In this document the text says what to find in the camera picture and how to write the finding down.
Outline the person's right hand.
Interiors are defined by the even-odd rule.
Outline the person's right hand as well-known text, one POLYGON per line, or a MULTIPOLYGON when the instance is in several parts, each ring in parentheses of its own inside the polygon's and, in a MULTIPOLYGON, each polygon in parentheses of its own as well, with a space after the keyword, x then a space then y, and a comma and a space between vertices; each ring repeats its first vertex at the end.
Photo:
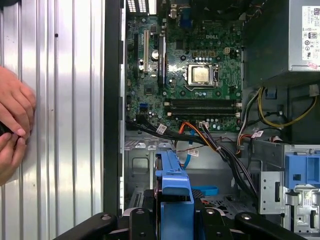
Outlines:
POLYGON ((21 165, 26 152, 26 141, 16 134, 0 137, 0 185, 6 184, 21 165))

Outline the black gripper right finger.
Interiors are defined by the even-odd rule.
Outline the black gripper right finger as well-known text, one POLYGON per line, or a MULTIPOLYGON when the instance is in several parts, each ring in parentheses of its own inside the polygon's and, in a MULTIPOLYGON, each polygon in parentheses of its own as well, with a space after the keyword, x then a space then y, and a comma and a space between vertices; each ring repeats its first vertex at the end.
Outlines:
POLYGON ((196 240, 299 240, 300 236, 269 220, 264 215, 242 211, 229 218, 231 208, 221 209, 205 200, 201 191, 195 200, 196 240))

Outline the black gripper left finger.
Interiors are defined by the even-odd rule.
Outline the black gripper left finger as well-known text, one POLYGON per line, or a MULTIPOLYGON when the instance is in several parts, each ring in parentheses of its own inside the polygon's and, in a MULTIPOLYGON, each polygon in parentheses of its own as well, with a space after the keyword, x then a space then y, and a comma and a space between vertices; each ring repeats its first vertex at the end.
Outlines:
POLYGON ((126 209, 121 217, 100 212, 57 240, 156 240, 156 199, 153 190, 145 190, 142 205, 126 209))

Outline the person's left hand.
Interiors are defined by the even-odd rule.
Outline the person's left hand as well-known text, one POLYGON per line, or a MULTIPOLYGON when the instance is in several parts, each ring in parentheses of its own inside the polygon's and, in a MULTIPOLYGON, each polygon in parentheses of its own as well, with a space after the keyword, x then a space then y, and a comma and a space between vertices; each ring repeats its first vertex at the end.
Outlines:
POLYGON ((0 122, 28 139, 34 124, 36 97, 33 91, 7 68, 0 68, 0 122))

